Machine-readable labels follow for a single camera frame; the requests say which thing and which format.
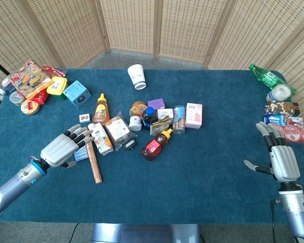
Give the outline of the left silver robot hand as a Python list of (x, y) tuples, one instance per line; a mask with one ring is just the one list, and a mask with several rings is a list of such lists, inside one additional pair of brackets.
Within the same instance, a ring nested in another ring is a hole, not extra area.
[(67, 161), (79, 149), (94, 141), (91, 136), (93, 130), (76, 124), (57, 136), (44, 149), (41, 150), (41, 159), (50, 167), (71, 168), (77, 164), (76, 161)]

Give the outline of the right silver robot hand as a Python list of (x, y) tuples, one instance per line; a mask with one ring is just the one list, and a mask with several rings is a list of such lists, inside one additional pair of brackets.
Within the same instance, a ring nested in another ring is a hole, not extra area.
[(248, 160), (244, 160), (244, 164), (255, 172), (273, 175), (280, 183), (296, 181), (300, 177), (298, 163), (292, 147), (287, 145), (284, 134), (277, 126), (267, 125), (262, 121), (256, 124), (256, 128), (266, 143), (271, 166), (260, 167)]

